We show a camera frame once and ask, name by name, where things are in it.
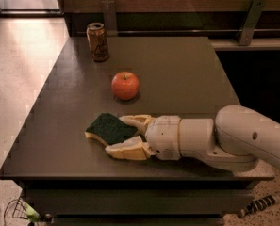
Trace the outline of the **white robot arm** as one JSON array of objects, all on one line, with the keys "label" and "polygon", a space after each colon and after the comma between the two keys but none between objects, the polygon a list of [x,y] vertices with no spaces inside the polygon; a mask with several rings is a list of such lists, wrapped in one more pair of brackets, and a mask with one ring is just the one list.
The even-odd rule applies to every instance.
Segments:
[{"label": "white robot arm", "polygon": [[107,146],[113,158],[189,157],[231,171],[252,170],[263,160],[280,170],[280,124],[244,106],[225,106],[213,119],[160,116],[139,122],[134,116],[123,116],[121,121],[139,127],[144,136]]}]

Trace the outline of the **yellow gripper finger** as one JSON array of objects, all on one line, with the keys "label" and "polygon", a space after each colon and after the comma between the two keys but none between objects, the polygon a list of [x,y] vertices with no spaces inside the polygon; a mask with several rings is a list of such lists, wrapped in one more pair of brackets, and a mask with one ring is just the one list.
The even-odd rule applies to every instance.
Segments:
[{"label": "yellow gripper finger", "polygon": [[135,161],[147,160],[155,155],[152,148],[140,136],[132,137],[122,143],[106,146],[106,152],[115,159]]},{"label": "yellow gripper finger", "polygon": [[155,120],[151,115],[124,115],[120,117],[120,120],[130,126],[134,126],[138,129],[138,133],[144,135],[148,128],[148,125]]}]

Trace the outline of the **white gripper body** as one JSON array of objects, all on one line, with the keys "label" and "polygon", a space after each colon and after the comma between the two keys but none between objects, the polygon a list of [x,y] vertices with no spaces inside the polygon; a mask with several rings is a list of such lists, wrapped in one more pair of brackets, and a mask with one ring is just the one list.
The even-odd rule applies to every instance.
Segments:
[{"label": "white gripper body", "polygon": [[155,156],[160,160],[179,160],[178,116],[160,116],[153,120],[146,130],[146,141]]}]

